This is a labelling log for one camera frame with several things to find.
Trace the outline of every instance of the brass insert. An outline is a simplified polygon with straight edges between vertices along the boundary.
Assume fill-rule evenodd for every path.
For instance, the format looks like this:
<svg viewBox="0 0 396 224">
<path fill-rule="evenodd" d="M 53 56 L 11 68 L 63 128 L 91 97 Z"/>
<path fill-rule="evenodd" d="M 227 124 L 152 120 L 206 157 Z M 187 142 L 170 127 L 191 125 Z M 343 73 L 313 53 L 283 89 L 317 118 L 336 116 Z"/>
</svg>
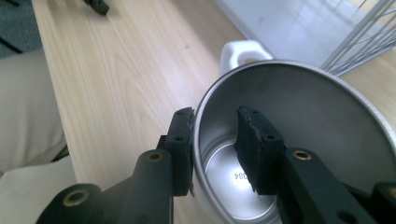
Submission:
<svg viewBox="0 0 396 224">
<path fill-rule="evenodd" d="M 148 161 L 160 161 L 163 159 L 163 154 L 161 153 L 151 153 L 148 155 Z"/>
<path fill-rule="evenodd" d="M 75 189 L 64 197 L 64 206 L 73 207 L 87 201 L 90 192 L 87 189 Z"/>
<path fill-rule="evenodd" d="M 301 161 L 310 161 L 312 159 L 309 153 L 301 150 L 293 151 L 293 156 Z"/>
</svg>

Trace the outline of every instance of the metal wire rack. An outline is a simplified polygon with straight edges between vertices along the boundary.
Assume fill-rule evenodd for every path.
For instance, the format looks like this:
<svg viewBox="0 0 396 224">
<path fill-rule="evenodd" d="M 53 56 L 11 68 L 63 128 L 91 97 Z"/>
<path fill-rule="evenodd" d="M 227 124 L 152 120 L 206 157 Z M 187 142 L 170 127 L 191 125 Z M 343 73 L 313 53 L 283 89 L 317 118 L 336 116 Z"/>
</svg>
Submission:
<svg viewBox="0 0 396 224">
<path fill-rule="evenodd" d="M 215 0 L 276 59 L 340 76 L 396 45 L 396 0 Z"/>
</svg>

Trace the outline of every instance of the light wood surface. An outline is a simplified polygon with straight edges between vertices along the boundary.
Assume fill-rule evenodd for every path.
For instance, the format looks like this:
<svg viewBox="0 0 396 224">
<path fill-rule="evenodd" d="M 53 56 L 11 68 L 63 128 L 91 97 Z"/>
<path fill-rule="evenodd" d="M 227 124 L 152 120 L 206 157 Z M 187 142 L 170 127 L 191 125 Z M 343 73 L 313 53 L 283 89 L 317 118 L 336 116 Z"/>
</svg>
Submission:
<svg viewBox="0 0 396 224">
<path fill-rule="evenodd" d="M 101 17 L 81 0 L 34 0 L 78 182 L 102 189 L 130 176 L 172 115 L 196 108 L 219 76 L 222 46 L 242 35 L 212 0 L 107 0 Z M 396 128 L 396 52 L 342 78 Z M 175 223 L 209 223 L 191 196 Z"/>
</svg>

